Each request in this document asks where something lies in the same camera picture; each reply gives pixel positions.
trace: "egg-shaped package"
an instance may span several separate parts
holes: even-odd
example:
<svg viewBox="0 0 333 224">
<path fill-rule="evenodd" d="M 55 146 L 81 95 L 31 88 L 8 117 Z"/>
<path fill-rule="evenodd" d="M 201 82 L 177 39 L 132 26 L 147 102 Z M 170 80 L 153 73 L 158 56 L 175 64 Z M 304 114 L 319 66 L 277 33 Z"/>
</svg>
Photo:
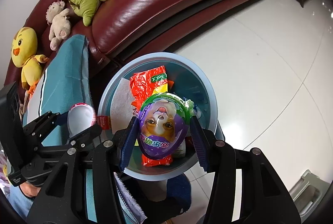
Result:
<svg viewBox="0 0 333 224">
<path fill-rule="evenodd" d="M 193 107 L 191 100 L 183 101 L 171 93 L 149 97 L 138 114 L 142 153 L 159 160 L 177 149 L 188 132 Z"/>
</svg>

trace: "metal screw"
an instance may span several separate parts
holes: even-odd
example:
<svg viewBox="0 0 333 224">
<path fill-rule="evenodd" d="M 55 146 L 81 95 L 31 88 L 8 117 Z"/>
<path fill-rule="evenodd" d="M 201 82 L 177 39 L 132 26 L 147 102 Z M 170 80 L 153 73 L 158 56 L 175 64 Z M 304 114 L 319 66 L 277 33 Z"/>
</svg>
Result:
<svg viewBox="0 0 333 224">
<path fill-rule="evenodd" d="M 103 143 L 104 147 L 111 147 L 113 145 L 113 142 L 111 140 L 106 140 Z"/>
<path fill-rule="evenodd" d="M 225 143 L 224 143 L 224 141 L 218 139 L 218 140 L 215 142 L 215 145 L 216 145 L 217 147 L 223 147 L 223 146 L 225 146 Z"/>
<path fill-rule="evenodd" d="M 261 154 L 261 151 L 259 148 L 253 148 L 252 153 L 254 153 L 255 155 L 259 155 L 259 154 Z"/>
<path fill-rule="evenodd" d="M 75 154 L 75 153 L 76 153 L 76 149 L 75 149 L 75 148 L 69 148 L 69 149 L 67 150 L 67 153 L 68 153 L 69 155 Z"/>
</svg>

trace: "blue slipper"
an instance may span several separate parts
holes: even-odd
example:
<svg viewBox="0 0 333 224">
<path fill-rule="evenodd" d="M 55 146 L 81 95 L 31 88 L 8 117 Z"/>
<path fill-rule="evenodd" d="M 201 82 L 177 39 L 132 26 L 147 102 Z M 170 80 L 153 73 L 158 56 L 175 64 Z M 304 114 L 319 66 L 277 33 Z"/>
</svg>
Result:
<svg viewBox="0 0 333 224">
<path fill-rule="evenodd" d="M 171 178 L 166 183 L 166 196 L 175 198 L 185 213 L 191 206 L 191 184 L 184 174 Z"/>
</svg>

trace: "green label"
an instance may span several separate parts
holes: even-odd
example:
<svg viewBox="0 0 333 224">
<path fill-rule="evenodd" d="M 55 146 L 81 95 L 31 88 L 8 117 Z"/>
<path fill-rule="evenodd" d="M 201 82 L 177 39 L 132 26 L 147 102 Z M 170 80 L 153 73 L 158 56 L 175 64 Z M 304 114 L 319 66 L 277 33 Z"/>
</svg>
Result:
<svg viewBox="0 0 333 224">
<path fill-rule="evenodd" d="M 160 81 L 160 80 L 164 80 L 164 79 L 167 79 L 167 74 L 166 73 L 163 73 L 163 74 L 158 74 L 156 76 L 153 76 L 151 78 L 151 82 L 152 83 L 155 83 L 157 81 Z"/>
</svg>

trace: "trash can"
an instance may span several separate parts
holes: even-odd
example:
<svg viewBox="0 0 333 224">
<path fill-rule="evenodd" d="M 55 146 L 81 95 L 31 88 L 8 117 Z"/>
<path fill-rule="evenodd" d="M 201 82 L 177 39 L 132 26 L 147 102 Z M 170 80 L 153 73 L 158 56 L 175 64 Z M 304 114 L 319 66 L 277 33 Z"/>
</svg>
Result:
<svg viewBox="0 0 333 224">
<path fill-rule="evenodd" d="M 217 101 L 212 85 L 204 72 L 190 60 L 173 53 L 151 53 L 131 61 L 121 68 L 106 87 L 99 104 L 98 115 L 110 116 L 112 97 L 121 78 L 130 79 L 134 73 L 165 66 L 169 80 L 174 81 L 171 93 L 191 99 L 201 110 L 199 122 L 202 128 L 224 139 L 217 121 Z M 102 139 L 111 139 L 111 130 L 104 130 Z M 186 148 L 184 158 L 175 158 L 169 166 L 145 167 L 138 146 L 134 147 L 129 166 L 124 172 L 131 177 L 145 181 L 160 181 L 176 177 L 198 161 L 195 150 Z"/>
</svg>

